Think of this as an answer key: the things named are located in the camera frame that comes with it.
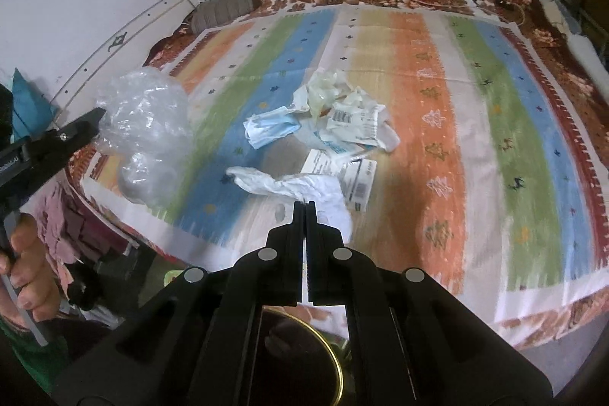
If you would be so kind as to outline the person's left hand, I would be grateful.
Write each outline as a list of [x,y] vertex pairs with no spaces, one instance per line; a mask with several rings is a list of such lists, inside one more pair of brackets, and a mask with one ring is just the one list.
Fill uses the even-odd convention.
[[14,326],[26,329],[28,325],[21,310],[31,311],[35,322],[51,320],[58,314],[61,295],[46,259],[46,247],[38,238],[36,221],[31,215],[21,214],[10,243],[16,252],[16,263],[11,263],[6,254],[1,253],[1,274],[9,278],[20,294],[13,302],[1,285],[1,316]]

